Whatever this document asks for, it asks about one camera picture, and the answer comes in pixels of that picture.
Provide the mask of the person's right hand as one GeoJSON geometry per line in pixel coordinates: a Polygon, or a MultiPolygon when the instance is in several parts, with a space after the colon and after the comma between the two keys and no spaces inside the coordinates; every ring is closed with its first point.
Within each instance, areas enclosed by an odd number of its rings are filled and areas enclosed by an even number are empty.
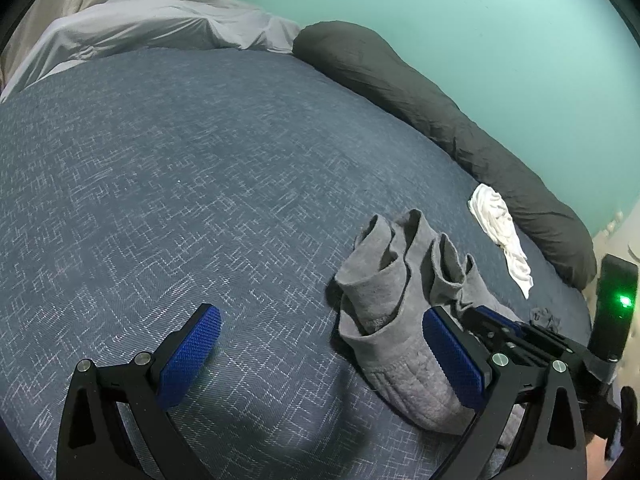
{"type": "Polygon", "coordinates": [[[615,462],[631,442],[638,429],[638,399],[634,389],[623,386],[620,389],[620,417],[613,433],[608,437],[605,447],[605,459],[615,462]]]}

